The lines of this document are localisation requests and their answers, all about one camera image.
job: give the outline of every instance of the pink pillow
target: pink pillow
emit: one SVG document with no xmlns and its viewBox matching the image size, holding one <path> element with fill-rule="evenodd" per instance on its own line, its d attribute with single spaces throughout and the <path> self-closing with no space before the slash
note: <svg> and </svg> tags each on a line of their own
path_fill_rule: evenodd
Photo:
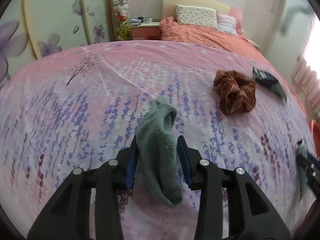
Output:
<svg viewBox="0 0 320 240">
<path fill-rule="evenodd" d="M 233 16 L 236 17 L 238 19 L 238 24 L 237 24 L 237 32 L 241 33 L 241 28 L 242 28 L 242 21 L 243 21 L 243 14 L 242 14 L 242 10 L 231 7 L 230 11 L 228 13 L 229 16 Z"/>
</svg>

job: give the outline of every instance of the purple flower decal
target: purple flower decal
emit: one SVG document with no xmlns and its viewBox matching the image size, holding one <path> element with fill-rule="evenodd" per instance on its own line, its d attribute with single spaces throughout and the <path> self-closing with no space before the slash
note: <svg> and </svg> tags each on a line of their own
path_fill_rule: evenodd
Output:
<svg viewBox="0 0 320 240">
<path fill-rule="evenodd" d="M 25 33 L 12 37 L 19 27 L 19 21 L 6 22 L 0 26 L 0 81 L 8 72 L 8 57 L 19 56 L 27 47 L 28 35 Z"/>
<path fill-rule="evenodd" d="M 76 13 L 77 15 L 83 14 L 79 0 L 75 0 L 75 2 L 73 3 L 73 5 L 71 7 L 72 7 L 72 12 Z"/>
<path fill-rule="evenodd" d="M 59 40 L 60 36 L 54 33 L 50 35 L 47 43 L 45 43 L 44 41 L 38 41 L 38 47 L 40 49 L 41 56 L 45 57 L 50 54 L 62 51 L 61 46 L 56 46 Z"/>
<path fill-rule="evenodd" d="M 95 26 L 93 28 L 93 32 L 96 35 L 94 38 L 94 43 L 100 43 L 100 41 L 104 38 L 103 26 L 100 24 L 99 27 Z"/>
<path fill-rule="evenodd" d="M 79 30 L 79 25 L 76 25 L 74 28 L 73 28 L 73 34 L 75 34 L 77 31 Z"/>
</svg>

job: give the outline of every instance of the pink drawer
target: pink drawer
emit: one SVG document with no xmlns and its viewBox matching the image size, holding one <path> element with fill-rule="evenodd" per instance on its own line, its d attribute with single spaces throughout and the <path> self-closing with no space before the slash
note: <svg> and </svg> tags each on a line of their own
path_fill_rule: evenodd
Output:
<svg viewBox="0 0 320 240">
<path fill-rule="evenodd" d="M 137 39 L 141 38 L 141 40 L 148 36 L 156 36 L 159 40 L 161 37 L 161 31 L 158 26 L 156 27 L 136 27 L 132 28 L 132 38 Z"/>
</svg>

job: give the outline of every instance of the brown scrunchie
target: brown scrunchie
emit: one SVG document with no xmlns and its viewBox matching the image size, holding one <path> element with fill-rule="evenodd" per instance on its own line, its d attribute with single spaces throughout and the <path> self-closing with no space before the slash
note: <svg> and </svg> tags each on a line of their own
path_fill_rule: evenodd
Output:
<svg viewBox="0 0 320 240">
<path fill-rule="evenodd" d="M 256 106 L 256 82 L 237 71 L 218 70 L 213 88 L 220 95 L 220 109 L 225 115 L 235 111 L 250 112 Z"/>
</svg>

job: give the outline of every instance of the green toy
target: green toy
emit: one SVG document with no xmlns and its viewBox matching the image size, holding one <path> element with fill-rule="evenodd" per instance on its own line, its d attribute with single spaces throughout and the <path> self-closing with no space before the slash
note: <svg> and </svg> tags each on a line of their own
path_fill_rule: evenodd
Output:
<svg viewBox="0 0 320 240">
<path fill-rule="evenodd" d="M 130 36 L 130 25 L 127 21 L 124 21 L 122 23 L 120 23 L 118 29 L 117 29 L 117 32 L 118 32 L 118 39 L 120 41 L 127 41 L 129 40 L 129 36 Z"/>
</svg>

